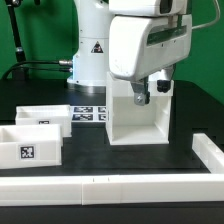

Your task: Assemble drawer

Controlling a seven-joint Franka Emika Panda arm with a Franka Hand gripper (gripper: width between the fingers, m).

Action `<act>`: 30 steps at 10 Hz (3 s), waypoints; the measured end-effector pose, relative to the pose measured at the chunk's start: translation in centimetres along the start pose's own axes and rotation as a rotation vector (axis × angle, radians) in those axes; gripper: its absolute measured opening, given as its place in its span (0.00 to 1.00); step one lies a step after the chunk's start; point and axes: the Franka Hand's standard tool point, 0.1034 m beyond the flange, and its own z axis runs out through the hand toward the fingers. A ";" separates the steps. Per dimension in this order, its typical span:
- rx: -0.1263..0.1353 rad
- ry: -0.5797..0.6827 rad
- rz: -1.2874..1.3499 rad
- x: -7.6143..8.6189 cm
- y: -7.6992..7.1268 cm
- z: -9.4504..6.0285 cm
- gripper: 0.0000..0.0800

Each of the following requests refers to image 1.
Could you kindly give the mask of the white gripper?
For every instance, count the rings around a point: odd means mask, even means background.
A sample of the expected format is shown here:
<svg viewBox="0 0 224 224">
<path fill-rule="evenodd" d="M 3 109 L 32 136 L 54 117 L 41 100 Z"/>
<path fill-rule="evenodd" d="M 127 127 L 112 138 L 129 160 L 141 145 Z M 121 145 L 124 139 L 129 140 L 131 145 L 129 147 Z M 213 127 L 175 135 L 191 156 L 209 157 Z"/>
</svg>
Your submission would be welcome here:
<svg viewBox="0 0 224 224">
<path fill-rule="evenodd" d="M 136 105 L 144 106 L 150 102 L 145 77 L 159 70 L 157 90 L 162 93 L 170 90 L 175 72 L 173 64 L 188 57 L 191 34 L 190 15 L 158 18 L 116 16 L 112 20 L 109 68 L 117 79 L 136 81 L 131 83 Z"/>
</svg>

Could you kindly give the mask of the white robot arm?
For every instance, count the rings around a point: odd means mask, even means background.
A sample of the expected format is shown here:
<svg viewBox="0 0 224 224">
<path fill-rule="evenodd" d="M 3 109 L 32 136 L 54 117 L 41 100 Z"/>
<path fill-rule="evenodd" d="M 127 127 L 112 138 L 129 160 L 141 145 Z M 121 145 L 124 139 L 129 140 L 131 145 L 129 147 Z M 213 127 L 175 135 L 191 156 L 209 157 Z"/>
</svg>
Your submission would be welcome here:
<svg viewBox="0 0 224 224">
<path fill-rule="evenodd" d="M 74 0 L 79 47 L 72 58 L 72 89 L 103 93 L 106 73 L 131 83 L 134 101 L 145 105 L 156 91 L 171 89 L 175 64 L 189 55 L 189 0 Z"/>
</svg>

